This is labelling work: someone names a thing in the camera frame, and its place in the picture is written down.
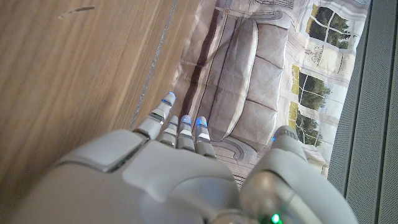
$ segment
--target printed image of sofa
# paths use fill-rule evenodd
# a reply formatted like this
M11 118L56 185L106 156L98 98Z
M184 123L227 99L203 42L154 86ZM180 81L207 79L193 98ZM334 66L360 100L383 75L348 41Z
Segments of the printed image of sofa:
M212 144L250 163L275 130L287 29L228 18L199 114L209 118Z

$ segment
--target gray panel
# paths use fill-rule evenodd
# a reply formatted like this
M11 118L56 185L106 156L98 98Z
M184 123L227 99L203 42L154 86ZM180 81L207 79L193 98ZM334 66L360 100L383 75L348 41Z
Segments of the gray panel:
M354 71L351 76L343 111L341 112L340 122L337 127L328 173L328 180L344 196L346 195L347 189L347 177L349 163L351 162L351 148L353 145L356 123L356 110L358 108L363 62L366 54L366 42L368 40L368 27L370 21L369 14L356 49Z
M57 164L84 164L102 172L112 172L146 142L145 136L115 130L88 142L61 158Z
M67 164L51 170L8 223L203 223L197 211L168 200L157 203L125 184L120 172Z
M164 203L179 183L196 177L234 181L226 165L190 151L165 147L156 141L148 143L122 173L127 184L144 189L159 203Z
M379 223L398 223L398 47L392 76L390 111L380 195Z
M360 223L375 223L384 155L397 1L373 4L346 199Z

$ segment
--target wood grain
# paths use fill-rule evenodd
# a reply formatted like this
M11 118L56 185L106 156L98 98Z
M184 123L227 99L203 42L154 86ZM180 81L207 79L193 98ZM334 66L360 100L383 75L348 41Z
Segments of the wood grain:
M129 127L173 2L0 1L0 220L58 158ZM197 3L177 4L139 120L170 88Z

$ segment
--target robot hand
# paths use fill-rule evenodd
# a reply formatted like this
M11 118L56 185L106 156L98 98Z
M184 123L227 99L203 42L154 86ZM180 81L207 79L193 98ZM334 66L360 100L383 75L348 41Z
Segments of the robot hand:
M283 126L239 193L216 161L204 117L172 117L168 93L133 131L116 130L62 157L11 223L356 223L340 193Z

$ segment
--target green led light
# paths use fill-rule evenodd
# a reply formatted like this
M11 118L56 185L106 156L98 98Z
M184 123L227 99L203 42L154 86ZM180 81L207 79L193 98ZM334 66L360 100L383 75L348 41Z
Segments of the green led light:
M277 224L279 223L279 215L278 214L274 214L271 218L272 222Z

